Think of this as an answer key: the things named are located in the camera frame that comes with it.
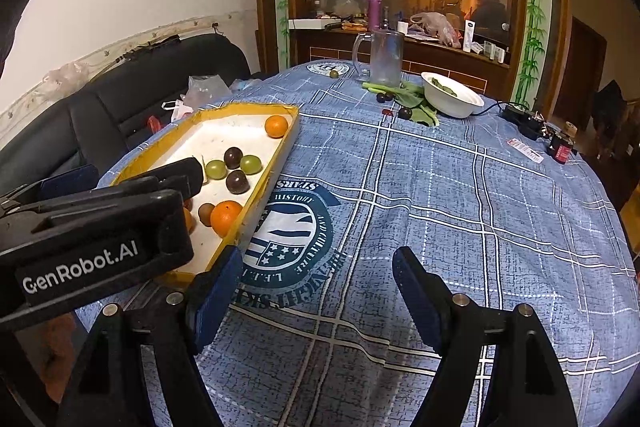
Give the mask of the brown kiwi fruit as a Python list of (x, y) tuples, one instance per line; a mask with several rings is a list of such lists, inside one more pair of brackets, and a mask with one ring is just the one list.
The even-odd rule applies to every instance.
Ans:
[(210, 224), (210, 216), (215, 209), (215, 205), (210, 202), (204, 202), (200, 207), (198, 207), (198, 219), (200, 219), (201, 224), (205, 225), (207, 228), (210, 228), (212, 225)]

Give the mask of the large orange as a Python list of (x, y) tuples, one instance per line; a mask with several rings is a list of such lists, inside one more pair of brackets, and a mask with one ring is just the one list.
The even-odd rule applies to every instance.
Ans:
[(224, 200), (214, 207), (209, 215), (209, 224), (213, 231), (224, 239), (243, 210), (235, 200)]

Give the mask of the green jujube fruit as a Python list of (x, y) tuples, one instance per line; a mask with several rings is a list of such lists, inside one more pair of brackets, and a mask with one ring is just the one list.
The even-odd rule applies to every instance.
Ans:
[(205, 173), (209, 180), (223, 180), (228, 176), (228, 168), (223, 160), (214, 159), (206, 162)]

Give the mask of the dark plum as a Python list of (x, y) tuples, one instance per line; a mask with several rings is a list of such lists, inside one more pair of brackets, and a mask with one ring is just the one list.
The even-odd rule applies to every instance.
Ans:
[(238, 169), (241, 165), (241, 160), (244, 154), (239, 147), (232, 146), (224, 152), (224, 163), (230, 170)]
[(241, 169), (231, 171), (226, 178), (227, 190), (234, 195), (246, 193), (250, 189), (246, 174)]

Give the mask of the green grape fruit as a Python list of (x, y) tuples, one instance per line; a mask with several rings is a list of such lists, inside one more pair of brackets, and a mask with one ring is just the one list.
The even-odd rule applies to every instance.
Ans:
[(254, 176), (262, 171), (262, 160), (256, 155), (244, 155), (240, 161), (240, 169), (247, 176)]

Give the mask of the small orange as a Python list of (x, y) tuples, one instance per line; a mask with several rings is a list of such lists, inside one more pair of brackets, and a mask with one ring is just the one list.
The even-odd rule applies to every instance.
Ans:
[(186, 222), (186, 231), (188, 231), (188, 233), (191, 234), (195, 228), (195, 223), (194, 223), (192, 213), (186, 207), (183, 207), (182, 210), (183, 210), (184, 222)]

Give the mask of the black sofa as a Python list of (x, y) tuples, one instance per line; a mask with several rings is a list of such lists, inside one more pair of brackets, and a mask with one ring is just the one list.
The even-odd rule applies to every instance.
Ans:
[(194, 76), (225, 83), (250, 78), (243, 51), (205, 34), (168, 38), (47, 108), (1, 150), (1, 192), (83, 165), (104, 174), (152, 134), (150, 117), (168, 124), (162, 104), (188, 91)]

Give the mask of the red plastic bag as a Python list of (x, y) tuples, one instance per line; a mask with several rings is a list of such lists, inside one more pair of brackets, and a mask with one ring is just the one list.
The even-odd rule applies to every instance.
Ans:
[(160, 130), (163, 129), (163, 124), (154, 115), (151, 115), (148, 118), (148, 120), (146, 121), (146, 125), (148, 126), (148, 128), (149, 128), (149, 130), (151, 131), (152, 134), (160, 132)]

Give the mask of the yellow cardboard tray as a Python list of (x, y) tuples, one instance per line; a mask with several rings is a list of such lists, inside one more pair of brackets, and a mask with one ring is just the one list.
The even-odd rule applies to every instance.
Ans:
[(179, 160), (195, 169), (203, 184), (186, 199), (193, 258), (157, 277), (185, 288), (213, 266), (224, 247), (245, 251), (250, 245), (298, 132), (299, 109), (292, 105), (235, 102), (200, 109), (153, 134), (100, 184), (119, 184)]

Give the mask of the blue plaid tablecloth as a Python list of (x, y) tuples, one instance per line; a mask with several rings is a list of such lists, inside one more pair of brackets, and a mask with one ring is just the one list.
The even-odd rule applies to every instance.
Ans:
[(293, 67), (241, 92), (295, 105), (299, 134), (214, 342), (196, 359), (227, 426), (407, 426), (438, 355), (392, 274), (412, 249), (484, 307), (531, 305), (578, 423), (605, 419), (639, 365), (636, 271), (580, 157), (565, 164), (497, 112), (406, 121), (354, 74)]

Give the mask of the red black jar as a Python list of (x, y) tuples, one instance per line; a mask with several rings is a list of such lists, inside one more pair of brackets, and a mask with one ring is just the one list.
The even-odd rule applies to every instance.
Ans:
[(564, 165), (574, 152), (576, 133), (574, 128), (552, 133), (547, 152), (559, 164)]

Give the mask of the black charger device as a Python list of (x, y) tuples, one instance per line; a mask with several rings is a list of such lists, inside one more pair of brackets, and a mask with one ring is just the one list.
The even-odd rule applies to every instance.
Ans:
[(501, 109), (500, 116), (511, 124), (515, 124), (518, 132), (529, 140), (536, 141), (547, 136), (546, 121), (537, 112), (515, 104), (506, 104)]

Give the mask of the white bowl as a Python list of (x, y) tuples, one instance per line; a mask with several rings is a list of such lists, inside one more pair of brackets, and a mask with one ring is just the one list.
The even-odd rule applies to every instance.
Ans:
[(463, 119), (479, 114), (484, 100), (464, 84), (434, 72), (422, 72), (425, 100), (446, 116)]

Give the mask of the green leafy vegetable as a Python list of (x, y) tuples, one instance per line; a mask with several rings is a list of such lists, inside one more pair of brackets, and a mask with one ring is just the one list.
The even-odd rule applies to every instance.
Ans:
[(398, 117), (427, 127), (438, 127), (436, 109), (426, 101), (423, 89), (411, 82), (402, 82), (398, 87), (364, 82), (364, 90), (376, 95), (380, 103), (396, 102), (399, 105)]

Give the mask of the purple thermos bottle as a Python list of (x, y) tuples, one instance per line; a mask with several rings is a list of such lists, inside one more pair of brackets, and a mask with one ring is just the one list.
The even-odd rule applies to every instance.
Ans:
[(368, 2), (368, 29), (377, 30), (381, 26), (382, 0), (367, 0)]

